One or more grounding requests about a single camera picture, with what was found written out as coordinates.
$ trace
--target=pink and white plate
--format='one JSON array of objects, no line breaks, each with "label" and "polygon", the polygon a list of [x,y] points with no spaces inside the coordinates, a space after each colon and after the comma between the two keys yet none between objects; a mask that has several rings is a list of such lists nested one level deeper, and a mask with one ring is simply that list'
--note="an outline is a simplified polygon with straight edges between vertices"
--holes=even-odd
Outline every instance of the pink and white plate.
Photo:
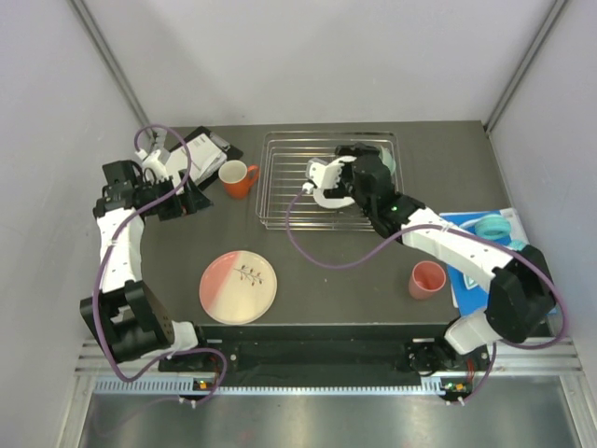
[{"label": "pink and white plate", "polygon": [[276,273],[266,259],[236,250],[207,267],[199,284],[199,300],[212,319],[242,325],[270,309],[277,288]]}]

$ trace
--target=gray tabletop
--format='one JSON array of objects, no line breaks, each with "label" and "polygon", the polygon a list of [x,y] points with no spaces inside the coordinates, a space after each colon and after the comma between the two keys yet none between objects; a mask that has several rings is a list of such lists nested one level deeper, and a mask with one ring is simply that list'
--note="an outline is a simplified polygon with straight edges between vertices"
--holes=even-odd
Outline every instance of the gray tabletop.
[{"label": "gray tabletop", "polygon": [[[480,122],[354,123],[213,127],[259,163],[271,131],[386,131],[397,136],[405,192],[436,212],[478,211],[509,206],[493,149]],[[182,128],[183,135],[192,128]],[[205,268],[231,250],[265,257],[278,277],[270,310],[255,324],[444,324],[456,316],[444,287],[427,301],[409,296],[412,267],[428,257],[390,245],[350,271],[321,269],[289,243],[285,232],[268,231],[256,215],[257,188],[235,201],[214,183],[205,194],[215,205],[194,216],[158,222],[150,218],[142,242],[143,278],[175,320],[214,324],[201,308],[199,283]],[[359,259],[381,242],[374,232],[297,231],[299,242],[320,260]]]}]

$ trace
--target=orange mug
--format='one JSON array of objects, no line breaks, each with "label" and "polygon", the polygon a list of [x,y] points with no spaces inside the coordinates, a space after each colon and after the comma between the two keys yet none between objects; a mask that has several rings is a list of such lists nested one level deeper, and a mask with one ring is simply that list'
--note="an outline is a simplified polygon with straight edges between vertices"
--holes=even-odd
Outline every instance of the orange mug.
[{"label": "orange mug", "polygon": [[241,161],[227,161],[217,173],[224,188],[234,199],[243,199],[259,178],[257,165],[247,166]]}]

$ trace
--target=metal floor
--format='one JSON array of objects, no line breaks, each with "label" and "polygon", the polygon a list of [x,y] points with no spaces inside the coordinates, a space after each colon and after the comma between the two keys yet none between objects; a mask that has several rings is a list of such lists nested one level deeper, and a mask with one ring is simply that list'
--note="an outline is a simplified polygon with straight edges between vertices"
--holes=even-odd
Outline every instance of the metal floor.
[{"label": "metal floor", "polygon": [[101,431],[155,399],[94,396],[83,447],[576,447],[558,378],[491,378],[464,408],[436,397],[216,397],[193,411],[161,402],[102,438]]}]

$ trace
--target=wire rack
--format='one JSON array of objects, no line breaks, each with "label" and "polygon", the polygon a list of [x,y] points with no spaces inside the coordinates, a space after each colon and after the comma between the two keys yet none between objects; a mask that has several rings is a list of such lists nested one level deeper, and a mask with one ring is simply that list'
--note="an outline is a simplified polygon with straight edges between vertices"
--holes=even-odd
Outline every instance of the wire rack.
[{"label": "wire rack", "polygon": [[[286,209],[306,181],[309,159],[333,161],[338,145],[358,142],[390,152],[396,161],[394,185],[404,191],[398,142],[392,133],[277,132],[266,135],[257,192],[257,216],[265,227],[285,229]],[[315,203],[312,196],[302,197],[295,205],[290,227],[295,230],[372,230],[356,205],[328,210]]]}]

